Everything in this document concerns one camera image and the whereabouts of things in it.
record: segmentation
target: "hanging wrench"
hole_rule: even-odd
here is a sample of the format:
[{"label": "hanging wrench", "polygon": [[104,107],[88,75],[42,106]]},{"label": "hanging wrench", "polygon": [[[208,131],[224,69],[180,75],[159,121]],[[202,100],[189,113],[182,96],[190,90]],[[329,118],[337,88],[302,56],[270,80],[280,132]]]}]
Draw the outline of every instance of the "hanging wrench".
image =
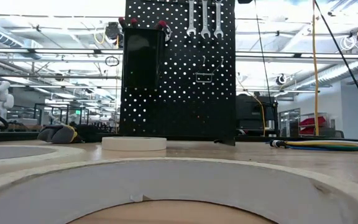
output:
[{"label": "hanging wrench", "polygon": [[201,36],[205,39],[205,34],[208,34],[208,38],[211,37],[211,33],[208,29],[208,8],[207,0],[203,0],[203,30],[201,31]]},{"label": "hanging wrench", "polygon": [[196,34],[196,29],[194,28],[194,0],[189,0],[189,28],[186,33],[189,36],[191,33]]},{"label": "hanging wrench", "polygon": [[222,0],[215,0],[216,3],[216,29],[214,35],[216,38],[219,38],[218,35],[220,34],[223,39],[223,31],[221,29],[221,2]]}]

